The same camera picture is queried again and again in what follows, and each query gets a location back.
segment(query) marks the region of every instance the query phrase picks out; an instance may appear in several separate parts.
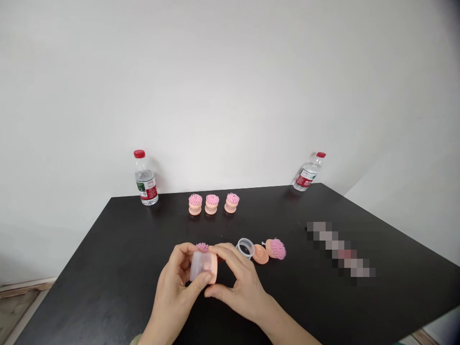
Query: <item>floor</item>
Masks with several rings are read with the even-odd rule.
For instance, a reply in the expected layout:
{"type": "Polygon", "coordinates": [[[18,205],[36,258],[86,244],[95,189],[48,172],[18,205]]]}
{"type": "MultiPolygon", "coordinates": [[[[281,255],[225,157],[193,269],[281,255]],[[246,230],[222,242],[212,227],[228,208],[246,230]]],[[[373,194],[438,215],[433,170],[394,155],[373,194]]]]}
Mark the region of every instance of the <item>floor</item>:
{"type": "MultiPolygon", "coordinates": [[[[18,296],[0,298],[0,345],[13,345],[49,290],[29,290],[18,296]]],[[[425,345],[412,335],[400,340],[404,345],[425,345]]]]}

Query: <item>black table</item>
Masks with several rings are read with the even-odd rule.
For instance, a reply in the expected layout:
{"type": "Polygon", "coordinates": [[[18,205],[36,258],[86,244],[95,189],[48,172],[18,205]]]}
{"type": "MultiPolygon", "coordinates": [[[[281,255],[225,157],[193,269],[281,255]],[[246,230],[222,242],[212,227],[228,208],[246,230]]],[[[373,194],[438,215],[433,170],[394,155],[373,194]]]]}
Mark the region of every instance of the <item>black table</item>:
{"type": "MultiPolygon", "coordinates": [[[[265,290],[324,345],[393,344],[460,304],[460,267],[412,240],[323,184],[297,193],[292,186],[215,193],[215,215],[188,213],[190,193],[163,194],[145,207],[138,196],[114,197],[102,211],[19,337],[18,345],[129,344],[150,317],[157,279],[174,245],[236,244],[279,237],[283,261],[256,264],[265,290]],[[332,222],[339,239],[369,259],[376,277],[351,278],[337,268],[308,222],[332,222]]],[[[218,283],[234,276],[219,265],[218,283]]],[[[177,344],[267,344],[253,323],[222,302],[196,301],[177,344]]]]}

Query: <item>wrist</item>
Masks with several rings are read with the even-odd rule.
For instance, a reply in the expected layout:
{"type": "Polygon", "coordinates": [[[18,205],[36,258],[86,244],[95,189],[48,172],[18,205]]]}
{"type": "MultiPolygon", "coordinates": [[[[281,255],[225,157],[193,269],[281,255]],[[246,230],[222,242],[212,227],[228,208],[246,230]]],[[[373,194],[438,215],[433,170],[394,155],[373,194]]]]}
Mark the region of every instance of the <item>wrist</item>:
{"type": "Polygon", "coordinates": [[[175,338],[172,339],[167,330],[168,327],[161,326],[151,318],[138,345],[171,345],[175,338]]]}
{"type": "Polygon", "coordinates": [[[280,316],[284,310],[280,307],[278,302],[269,294],[267,294],[267,301],[265,308],[263,308],[257,320],[254,323],[259,326],[264,332],[273,328],[280,322],[280,316]]]}

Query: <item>hand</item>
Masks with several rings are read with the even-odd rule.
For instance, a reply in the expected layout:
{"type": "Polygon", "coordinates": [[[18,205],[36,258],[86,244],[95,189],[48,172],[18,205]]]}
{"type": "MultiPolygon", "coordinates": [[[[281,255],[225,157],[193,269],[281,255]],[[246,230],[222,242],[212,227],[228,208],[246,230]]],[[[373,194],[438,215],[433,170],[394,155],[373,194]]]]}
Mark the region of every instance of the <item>hand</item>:
{"type": "Polygon", "coordinates": [[[191,243],[174,247],[158,279],[153,311],[139,345],[172,344],[182,330],[192,306],[212,275],[202,272],[188,286],[192,255],[198,248],[191,243]]]}
{"type": "Polygon", "coordinates": [[[223,258],[236,277],[233,288],[215,284],[205,290],[205,297],[214,297],[226,303],[244,318],[260,325],[262,318],[277,303],[260,283],[254,264],[231,243],[209,246],[211,253],[223,258]]]}

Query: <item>left hand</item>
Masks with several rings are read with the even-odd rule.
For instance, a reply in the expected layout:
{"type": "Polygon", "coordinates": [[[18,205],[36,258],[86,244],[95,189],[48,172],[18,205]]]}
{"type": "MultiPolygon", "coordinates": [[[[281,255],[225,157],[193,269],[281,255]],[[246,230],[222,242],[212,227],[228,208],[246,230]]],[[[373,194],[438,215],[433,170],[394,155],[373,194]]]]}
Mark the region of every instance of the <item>left hand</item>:
{"type": "Polygon", "coordinates": [[[212,279],[210,273],[202,272],[185,287],[190,280],[192,255],[197,250],[191,243],[174,247],[158,279],[152,315],[138,345],[172,344],[179,335],[196,298],[212,279]]]}

